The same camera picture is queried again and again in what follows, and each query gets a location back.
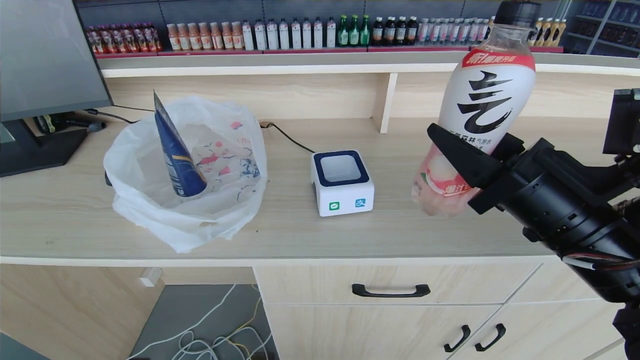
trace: robotic arm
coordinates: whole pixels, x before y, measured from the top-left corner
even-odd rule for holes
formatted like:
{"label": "robotic arm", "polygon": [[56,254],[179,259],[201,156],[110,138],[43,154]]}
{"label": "robotic arm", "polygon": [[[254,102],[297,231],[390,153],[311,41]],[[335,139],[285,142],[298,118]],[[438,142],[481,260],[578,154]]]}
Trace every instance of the robotic arm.
{"label": "robotic arm", "polygon": [[604,154],[609,167],[587,167],[541,138],[525,151],[507,134],[487,155],[437,124],[427,133],[466,182],[481,191],[468,204],[496,207],[522,234],[555,252],[603,299],[625,304],[613,325],[629,359],[640,359],[640,197],[609,201],[640,188],[640,88],[615,90]]}

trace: wire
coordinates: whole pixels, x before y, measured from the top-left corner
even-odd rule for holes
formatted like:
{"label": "wire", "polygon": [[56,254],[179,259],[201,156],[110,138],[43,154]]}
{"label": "wire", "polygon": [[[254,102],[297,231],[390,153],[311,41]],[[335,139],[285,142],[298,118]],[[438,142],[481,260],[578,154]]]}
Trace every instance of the wire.
{"label": "wire", "polygon": [[291,138],[291,136],[287,135],[287,133],[285,133],[284,131],[282,131],[282,129],[280,129],[276,124],[270,122],[270,121],[260,121],[260,127],[263,129],[269,129],[270,127],[275,127],[276,129],[279,130],[279,132],[281,132],[287,139],[291,140],[292,143],[296,144],[297,146],[300,146],[302,149],[305,149],[308,152],[311,152],[312,154],[315,153],[315,151],[309,149],[308,147],[302,145],[301,143],[297,142],[296,140],[293,140]]}

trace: white plastic bag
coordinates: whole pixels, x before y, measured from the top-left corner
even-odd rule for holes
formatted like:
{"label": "white plastic bag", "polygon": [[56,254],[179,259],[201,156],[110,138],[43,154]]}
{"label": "white plastic bag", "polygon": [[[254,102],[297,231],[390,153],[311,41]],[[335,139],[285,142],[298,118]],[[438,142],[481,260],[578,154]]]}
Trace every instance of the white plastic bag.
{"label": "white plastic bag", "polygon": [[260,125],[245,107],[187,97],[165,106],[207,179],[196,199],[173,190],[154,115],[127,126],[104,155],[113,209],[176,252],[231,239],[260,208],[267,156]]}

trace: drawer handle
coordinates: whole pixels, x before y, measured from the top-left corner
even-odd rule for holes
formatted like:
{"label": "drawer handle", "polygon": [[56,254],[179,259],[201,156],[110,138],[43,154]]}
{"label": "drawer handle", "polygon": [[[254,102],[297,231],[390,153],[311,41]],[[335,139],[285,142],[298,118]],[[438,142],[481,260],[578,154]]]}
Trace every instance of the drawer handle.
{"label": "drawer handle", "polygon": [[498,340],[500,340],[506,333],[507,333],[507,328],[504,327],[504,325],[502,325],[501,323],[499,323],[498,325],[495,326],[495,329],[498,330],[498,336],[495,337],[495,339],[493,339],[493,341],[491,343],[489,343],[489,345],[487,346],[482,346],[482,344],[477,343],[476,344],[476,351],[487,351],[490,347],[493,346],[493,344],[497,343]]}
{"label": "drawer handle", "polygon": [[471,329],[469,329],[469,325],[462,325],[462,339],[458,341],[457,344],[453,345],[453,347],[449,346],[449,344],[444,345],[444,352],[454,352],[458,348],[458,346],[462,345],[466,339],[471,335]]}
{"label": "drawer handle", "polygon": [[415,286],[415,293],[411,294],[374,294],[370,293],[365,289],[363,284],[353,284],[351,285],[351,292],[354,295],[358,295],[361,297],[423,297],[425,295],[429,295],[431,293],[431,289],[429,289],[429,285],[420,284]]}

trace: red label band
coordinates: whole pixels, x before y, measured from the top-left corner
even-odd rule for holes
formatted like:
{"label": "red label band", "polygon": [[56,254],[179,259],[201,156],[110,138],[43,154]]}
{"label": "red label band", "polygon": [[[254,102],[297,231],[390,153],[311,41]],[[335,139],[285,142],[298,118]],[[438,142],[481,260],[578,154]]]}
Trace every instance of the red label band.
{"label": "red label band", "polygon": [[501,64],[522,65],[536,71],[536,62],[533,60],[533,56],[493,53],[476,48],[469,51],[462,59],[462,67]]}

